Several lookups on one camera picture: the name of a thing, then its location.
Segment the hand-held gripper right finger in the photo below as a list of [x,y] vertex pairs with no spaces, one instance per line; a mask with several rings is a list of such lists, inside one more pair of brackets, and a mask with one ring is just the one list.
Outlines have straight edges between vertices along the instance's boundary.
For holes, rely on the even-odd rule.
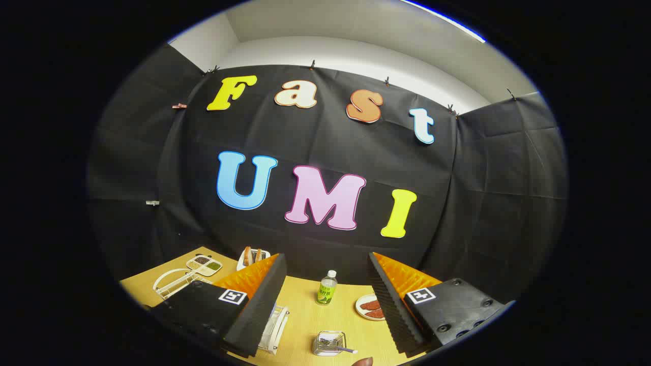
[[368,278],[399,353],[437,353],[462,343],[514,305],[460,278],[437,280],[376,252]]

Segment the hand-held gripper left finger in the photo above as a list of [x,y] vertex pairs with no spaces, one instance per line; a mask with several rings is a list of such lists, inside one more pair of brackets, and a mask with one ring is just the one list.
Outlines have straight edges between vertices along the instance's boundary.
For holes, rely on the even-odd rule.
[[212,350],[256,355],[287,273],[277,253],[207,284],[193,281],[151,308],[165,326]]

